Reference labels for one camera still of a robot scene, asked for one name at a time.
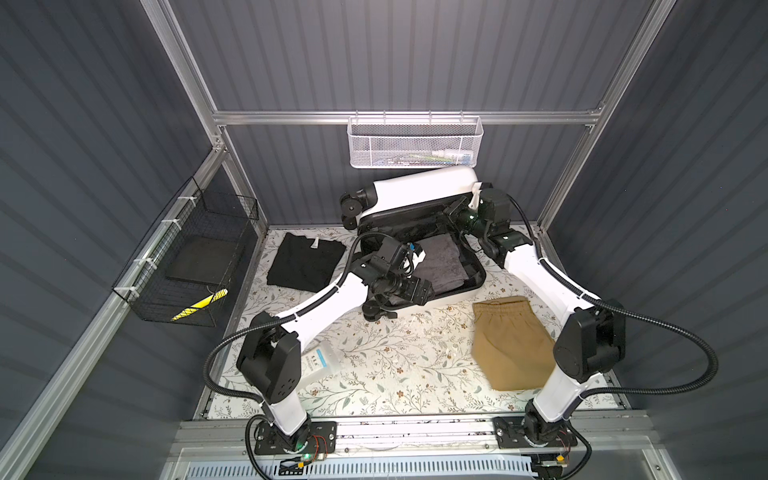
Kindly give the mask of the tan shorts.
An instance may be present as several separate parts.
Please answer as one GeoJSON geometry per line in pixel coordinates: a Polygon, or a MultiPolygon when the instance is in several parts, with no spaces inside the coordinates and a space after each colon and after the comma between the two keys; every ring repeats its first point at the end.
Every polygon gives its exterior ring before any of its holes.
{"type": "Polygon", "coordinates": [[[555,367],[554,340],[523,296],[472,305],[475,332],[471,354],[497,391],[541,388],[555,367]]]}

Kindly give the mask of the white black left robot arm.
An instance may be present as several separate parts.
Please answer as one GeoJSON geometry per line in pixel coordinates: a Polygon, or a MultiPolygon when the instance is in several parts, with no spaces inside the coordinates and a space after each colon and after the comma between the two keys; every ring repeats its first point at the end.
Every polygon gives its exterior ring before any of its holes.
{"type": "Polygon", "coordinates": [[[276,316],[265,312],[244,336],[236,368],[259,395],[270,423],[285,438],[308,431],[309,416],[296,390],[303,350],[349,311],[391,296],[423,306],[434,296],[429,281],[415,275],[426,252],[417,243],[384,235],[379,248],[350,257],[342,274],[309,300],[276,316]]]}

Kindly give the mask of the white hard-shell suitcase black lining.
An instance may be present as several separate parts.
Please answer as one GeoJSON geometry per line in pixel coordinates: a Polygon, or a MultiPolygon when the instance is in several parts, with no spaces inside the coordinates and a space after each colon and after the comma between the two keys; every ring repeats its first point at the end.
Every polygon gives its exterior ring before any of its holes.
{"type": "Polygon", "coordinates": [[[341,197],[343,226],[361,240],[353,270],[374,268],[362,305],[366,320],[480,289],[487,274],[466,239],[479,186],[472,168],[454,166],[375,181],[341,197]]]}

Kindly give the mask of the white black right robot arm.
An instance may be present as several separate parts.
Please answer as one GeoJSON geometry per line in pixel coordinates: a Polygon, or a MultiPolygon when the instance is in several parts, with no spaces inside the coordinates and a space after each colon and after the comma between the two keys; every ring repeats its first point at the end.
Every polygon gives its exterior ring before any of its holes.
{"type": "Polygon", "coordinates": [[[522,422],[528,443],[543,447],[566,427],[601,375],[624,358],[625,317],[594,305],[589,292],[550,263],[524,211],[502,190],[477,182],[444,214],[461,234],[474,236],[487,257],[522,280],[561,324],[554,369],[522,422]]]}

